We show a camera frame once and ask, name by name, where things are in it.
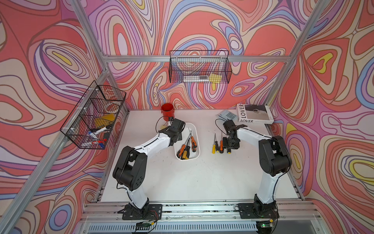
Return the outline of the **orange screwdriver black grip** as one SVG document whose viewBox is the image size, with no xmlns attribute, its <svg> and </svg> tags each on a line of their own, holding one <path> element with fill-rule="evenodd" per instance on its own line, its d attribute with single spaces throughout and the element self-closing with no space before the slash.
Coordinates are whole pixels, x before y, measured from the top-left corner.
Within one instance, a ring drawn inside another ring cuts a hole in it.
<svg viewBox="0 0 374 234">
<path fill-rule="evenodd" d="M 219 152 L 220 152 L 220 154 L 224 153 L 223 133 L 221 133 Z"/>
</svg>

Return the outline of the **black yellow screwdriver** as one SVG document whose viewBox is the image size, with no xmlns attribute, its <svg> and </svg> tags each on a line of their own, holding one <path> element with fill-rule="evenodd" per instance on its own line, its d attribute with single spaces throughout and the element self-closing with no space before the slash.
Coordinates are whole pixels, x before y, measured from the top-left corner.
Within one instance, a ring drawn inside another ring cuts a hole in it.
<svg viewBox="0 0 374 234">
<path fill-rule="evenodd" d="M 215 146 L 215 151 L 219 152 L 219 145 L 218 145 L 218 141 L 217 141 L 216 135 L 214 135 L 214 146 Z"/>
</svg>

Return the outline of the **white plastic storage box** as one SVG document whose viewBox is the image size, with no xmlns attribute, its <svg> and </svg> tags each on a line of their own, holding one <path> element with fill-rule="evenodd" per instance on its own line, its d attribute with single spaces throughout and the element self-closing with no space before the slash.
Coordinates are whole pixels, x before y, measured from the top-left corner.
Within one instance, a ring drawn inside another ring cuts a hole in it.
<svg viewBox="0 0 374 234">
<path fill-rule="evenodd" d="M 182 145 L 185 144 L 186 140 L 190 137 L 190 131 L 192 131 L 193 137 L 197 143 L 197 148 L 196 152 L 192 151 L 191 148 L 191 138 L 189 140 L 188 146 L 185 148 L 185 151 L 183 153 L 183 158 L 179 159 L 177 157 L 177 152 L 181 149 Z M 182 140 L 179 140 L 174 144 L 174 151 L 175 151 L 175 156 L 177 157 L 178 160 L 195 160 L 200 156 L 200 147 L 199 147 L 199 141 L 198 141 L 198 135 L 197 135 L 197 130 L 194 124 L 192 123 L 186 123 L 185 128 L 182 132 Z"/>
</svg>

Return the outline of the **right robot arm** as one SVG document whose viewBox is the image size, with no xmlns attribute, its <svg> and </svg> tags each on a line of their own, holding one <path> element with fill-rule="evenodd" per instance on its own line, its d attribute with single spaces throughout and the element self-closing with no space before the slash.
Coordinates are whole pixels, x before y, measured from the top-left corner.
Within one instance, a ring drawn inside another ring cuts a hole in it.
<svg viewBox="0 0 374 234">
<path fill-rule="evenodd" d="M 259 164 L 263 176 L 258 193 L 255 194 L 253 208 L 258 216 L 276 209 L 276 191 L 279 179 L 288 173 L 292 165 L 284 139 L 281 136 L 267 136 L 249 129 L 246 125 L 236 125 L 234 121 L 223 123 L 226 136 L 223 148 L 237 150 L 240 142 L 246 141 L 258 148 Z"/>
</svg>

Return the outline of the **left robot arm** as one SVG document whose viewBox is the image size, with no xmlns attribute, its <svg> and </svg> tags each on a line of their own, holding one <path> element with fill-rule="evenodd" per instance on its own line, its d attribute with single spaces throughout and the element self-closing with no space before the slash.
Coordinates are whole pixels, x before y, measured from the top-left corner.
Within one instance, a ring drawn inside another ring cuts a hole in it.
<svg viewBox="0 0 374 234">
<path fill-rule="evenodd" d="M 148 159 L 180 141 L 185 125 L 184 121 L 173 119 L 170 126 L 159 130 L 147 142 L 122 149 L 113 170 L 113 178 L 116 180 L 117 189 L 126 190 L 132 208 L 142 210 L 149 204 L 149 198 L 142 187 Z"/>
</svg>

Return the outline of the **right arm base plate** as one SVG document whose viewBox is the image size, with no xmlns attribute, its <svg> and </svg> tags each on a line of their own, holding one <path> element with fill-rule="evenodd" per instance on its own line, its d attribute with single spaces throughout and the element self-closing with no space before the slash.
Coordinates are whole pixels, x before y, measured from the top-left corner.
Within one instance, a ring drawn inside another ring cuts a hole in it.
<svg viewBox="0 0 374 234">
<path fill-rule="evenodd" d="M 276 202 L 261 205 L 260 203 L 239 203 L 238 210 L 241 219 L 278 219 Z"/>
</svg>

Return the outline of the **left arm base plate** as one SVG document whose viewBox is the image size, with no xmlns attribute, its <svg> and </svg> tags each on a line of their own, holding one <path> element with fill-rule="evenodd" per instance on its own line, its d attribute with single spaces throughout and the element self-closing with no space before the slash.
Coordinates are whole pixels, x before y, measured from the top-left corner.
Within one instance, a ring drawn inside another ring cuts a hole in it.
<svg viewBox="0 0 374 234">
<path fill-rule="evenodd" d="M 142 209 L 127 204 L 118 214 L 122 214 L 123 220 L 159 220 L 162 217 L 162 210 L 162 204 L 146 204 Z"/>
</svg>

